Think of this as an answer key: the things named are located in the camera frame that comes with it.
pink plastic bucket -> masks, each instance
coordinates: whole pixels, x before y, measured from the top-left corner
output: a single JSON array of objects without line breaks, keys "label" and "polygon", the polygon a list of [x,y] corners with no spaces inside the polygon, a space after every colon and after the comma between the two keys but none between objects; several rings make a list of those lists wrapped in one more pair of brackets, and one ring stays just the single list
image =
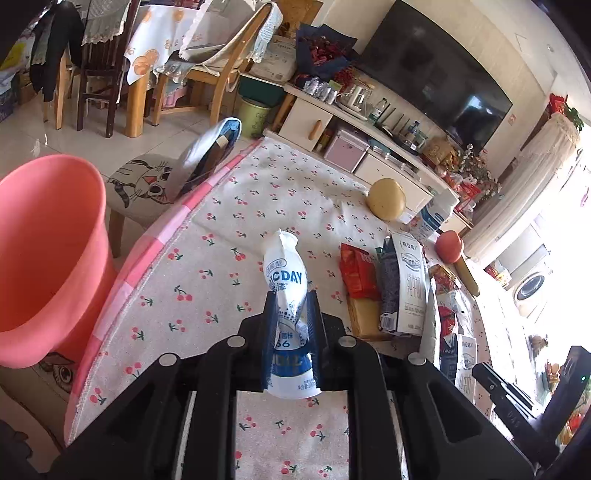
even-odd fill
[{"label": "pink plastic bucket", "polygon": [[115,276],[91,163],[49,155],[0,181],[0,365],[78,363]]}]

cartoon cat face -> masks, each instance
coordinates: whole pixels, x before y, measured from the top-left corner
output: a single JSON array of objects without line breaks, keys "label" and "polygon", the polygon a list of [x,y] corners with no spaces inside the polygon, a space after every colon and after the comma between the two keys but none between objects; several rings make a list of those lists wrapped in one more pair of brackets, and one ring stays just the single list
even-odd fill
[{"label": "cartoon cat face", "polygon": [[[151,166],[147,160],[154,160]],[[135,199],[149,199],[160,204],[172,203],[166,195],[166,182],[172,168],[160,155],[143,155],[126,163],[109,178],[125,208]]]},{"label": "cartoon cat face", "polygon": [[158,166],[141,174],[135,182],[133,198],[151,199],[158,203],[170,203],[166,196],[166,181],[172,168]]}]

dining table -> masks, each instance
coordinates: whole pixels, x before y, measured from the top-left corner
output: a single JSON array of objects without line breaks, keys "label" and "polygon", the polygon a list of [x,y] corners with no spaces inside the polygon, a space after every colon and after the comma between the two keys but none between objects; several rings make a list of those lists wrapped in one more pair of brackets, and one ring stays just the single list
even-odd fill
[{"label": "dining table", "polygon": [[128,137],[142,134],[150,72],[163,66],[175,51],[181,53],[189,47],[224,44],[228,40],[229,21],[214,12],[207,12],[211,2],[204,0],[199,9],[169,5],[138,8],[124,54],[129,60],[125,123]]},{"label": "dining table", "polygon": [[[262,245],[279,229],[297,237],[321,310],[351,332],[340,246],[375,256],[388,232],[401,227],[374,216],[367,193],[351,174],[263,138],[175,202],[135,244],[99,317],[70,396],[68,443],[160,355],[205,353],[262,312],[268,291]],[[441,263],[431,241],[425,254],[430,265]],[[462,289],[464,333],[477,339],[478,362],[490,363],[478,305]],[[417,349],[398,337],[373,345],[400,358]],[[475,405],[491,416],[479,385]],[[235,430],[237,479],[348,475],[346,392],[282,400],[239,391]]]}]

white plastic bottle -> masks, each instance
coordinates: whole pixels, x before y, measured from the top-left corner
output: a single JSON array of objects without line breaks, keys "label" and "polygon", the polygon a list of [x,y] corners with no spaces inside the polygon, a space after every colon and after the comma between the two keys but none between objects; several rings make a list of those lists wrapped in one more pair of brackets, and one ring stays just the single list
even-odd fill
[{"label": "white plastic bottle", "polygon": [[371,110],[371,113],[368,116],[368,121],[374,124],[378,120],[379,116],[382,115],[382,112],[384,111],[384,108],[386,108],[387,104],[388,101],[385,98],[382,98],[374,107],[374,109]]},{"label": "white plastic bottle", "polygon": [[452,216],[458,197],[451,189],[435,195],[410,221],[409,233],[419,242],[427,240],[435,230]]},{"label": "white plastic bottle", "polygon": [[276,293],[278,323],[267,391],[290,400],[320,394],[312,370],[307,324],[300,319],[308,277],[296,245],[297,237],[281,230],[263,243],[263,270],[269,288]]}]

red snack bag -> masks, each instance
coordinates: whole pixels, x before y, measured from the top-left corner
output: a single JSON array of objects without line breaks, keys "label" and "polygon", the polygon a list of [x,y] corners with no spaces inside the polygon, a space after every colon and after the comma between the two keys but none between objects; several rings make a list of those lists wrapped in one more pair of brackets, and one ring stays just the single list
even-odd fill
[{"label": "red snack bag", "polygon": [[365,250],[341,244],[339,268],[351,298],[381,299],[374,263]]}]

